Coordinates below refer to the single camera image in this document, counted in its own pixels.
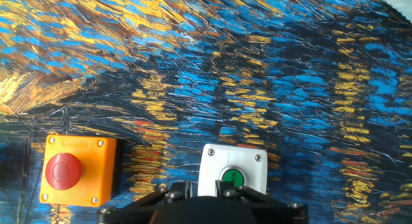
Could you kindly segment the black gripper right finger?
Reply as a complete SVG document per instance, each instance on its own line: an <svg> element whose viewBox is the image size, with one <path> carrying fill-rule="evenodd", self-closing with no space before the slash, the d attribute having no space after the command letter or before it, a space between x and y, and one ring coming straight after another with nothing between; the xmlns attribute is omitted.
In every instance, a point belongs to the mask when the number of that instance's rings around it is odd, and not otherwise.
<svg viewBox="0 0 412 224"><path fill-rule="evenodd" d="M216 197L250 211L257 223L308 224L308 205L283 203L246 185L215 181Z"/></svg>

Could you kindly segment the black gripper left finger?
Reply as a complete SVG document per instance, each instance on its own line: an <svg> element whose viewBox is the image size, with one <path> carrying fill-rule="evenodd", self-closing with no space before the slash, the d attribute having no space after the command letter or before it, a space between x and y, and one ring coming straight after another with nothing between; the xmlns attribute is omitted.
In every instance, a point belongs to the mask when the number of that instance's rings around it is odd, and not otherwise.
<svg viewBox="0 0 412 224"><path fill-rule="evenodd" d="M97 211L97 223L149 223L159 208L192 196L192 182L174 182L170 187L159 187L154 192L125 207L103 207Z"/></svg>

